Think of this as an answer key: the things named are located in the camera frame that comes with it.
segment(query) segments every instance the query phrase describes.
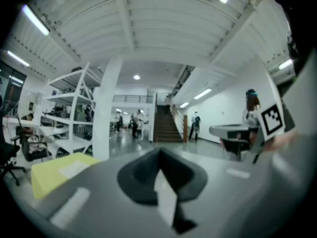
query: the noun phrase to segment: black chair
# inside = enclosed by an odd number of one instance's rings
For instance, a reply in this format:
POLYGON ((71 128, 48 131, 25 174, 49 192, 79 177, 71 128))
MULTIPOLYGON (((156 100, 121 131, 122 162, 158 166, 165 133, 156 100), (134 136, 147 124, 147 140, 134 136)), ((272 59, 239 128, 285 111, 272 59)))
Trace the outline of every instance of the black chair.
MULTIPOLYGON (((2 125, 2 120, 3 120, 3 111, 0 109, 0 123, 2 125)), ((13 178, 15 179, 15 184, 17 186, 20 185, 18 179, 15 177, 14 173, 12 170, 22 170, 23 172, 26 172, 24 167, 16 167, 13 165, 13 163, 9 163, 9 160, 11 157, 16 157, 16 153, 20 150, 20 147, 16 145, 16 141, 19 139, 19 136, 16 136, 11 139, 11 141, 14 142, 14 145, 6 143, 4 139, 4 134, 3 134, 3 128, 1 129, 0 132, 0 170, 3 170, 0 177, 3 179, 6 173, 10 173, 13 178)))
POLYGON ((34 161, 34 160, 37 160, 37 159, 42 159, 43 161, 43 158, 45 157, 48 157, 50 159, 50 156, 52 155, 49 151, 48 151, 48 145, 46 142, 28 142, 25 134, 24 134, 24 131, 23 131, 23 128, 22 128, 22 125, 21 125, 21 122, 20 122, 20 118, 18 115, 16 115, 18 121, 19 121, 19 125, 20 125, 20 128, 21 128, 21 136, 22 136, 22 153, 24 155, 24 158, 28 161, 28 162, 31 162, 31 161, 34 161), (45 145, 45 149, 42 150, 42 151, 37 151, 37 152, 33 152, 33 153, 29 153, 30 151, 30 145, 40 145, 40 144, 43 144, 45 145))

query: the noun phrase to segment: white pillar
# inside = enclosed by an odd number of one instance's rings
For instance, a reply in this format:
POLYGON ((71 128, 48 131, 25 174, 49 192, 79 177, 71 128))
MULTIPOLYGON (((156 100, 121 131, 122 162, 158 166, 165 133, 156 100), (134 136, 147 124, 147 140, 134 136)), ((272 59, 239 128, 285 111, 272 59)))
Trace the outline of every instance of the white pillar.
POLYGON ((111 58, 98 91, 93 126, 93 153, 99 160, 109 159, 109 125, 112 100, 117 85, 122 57, 111 58))

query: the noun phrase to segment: gray floor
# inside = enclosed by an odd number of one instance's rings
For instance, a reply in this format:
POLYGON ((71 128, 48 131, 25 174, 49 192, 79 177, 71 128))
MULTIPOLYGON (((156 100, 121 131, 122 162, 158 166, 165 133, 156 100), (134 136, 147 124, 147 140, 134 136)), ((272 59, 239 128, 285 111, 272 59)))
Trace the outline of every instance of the gray floor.
MULTIPOLYGON (((133 139, 130 130, 122 130, 121 132, 111 132, 109 139, 109 154, 110 158, 120 157, 125 154, 135 153, 137 151, 142 151, 150 149, 152 147, 166 147, 168 149, 178 149, 190 152, 192 154, 204 155, 211 158, 227 159, 235 161, 235 156, 230 155, 223 151, 219 144, 212 143, 199 139, 197 143, 189 142, 187 144, 183 143, 150 143, 147 137, 144 140, 133 139)), ((243 153, 242 161, 245 163, 252 163, 254 155, 251 153, 243 153)), ((25 167, 27 173, 23 173, 20 170, 14 171, 20 182, 20 186, 15 185, 15 181, 11 174, 6 174, 4 181, 6 182, 11 193, 16 196, 22 197, 26 202, 28 202, 32 207, 36 208, 39 200, 35 199, 32 191, 31 183, 31 167, 33 164, 40 163, 41 160, 36 160, 31 163, 27 162, 19 151, 17 155, 17 166, 25 167)))

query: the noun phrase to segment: stair railing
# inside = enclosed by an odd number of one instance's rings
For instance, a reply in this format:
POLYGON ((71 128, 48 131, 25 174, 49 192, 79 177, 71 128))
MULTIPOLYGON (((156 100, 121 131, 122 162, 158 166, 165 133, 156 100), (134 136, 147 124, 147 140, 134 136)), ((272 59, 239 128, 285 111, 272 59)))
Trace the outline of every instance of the stair railing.
POLYGON ((171 107, 170 111, 173 115, 178 133, 182 137, 183 142, 187 143, 187 138, 188 138, 187 115, 182 115, 176 107, 171 107))

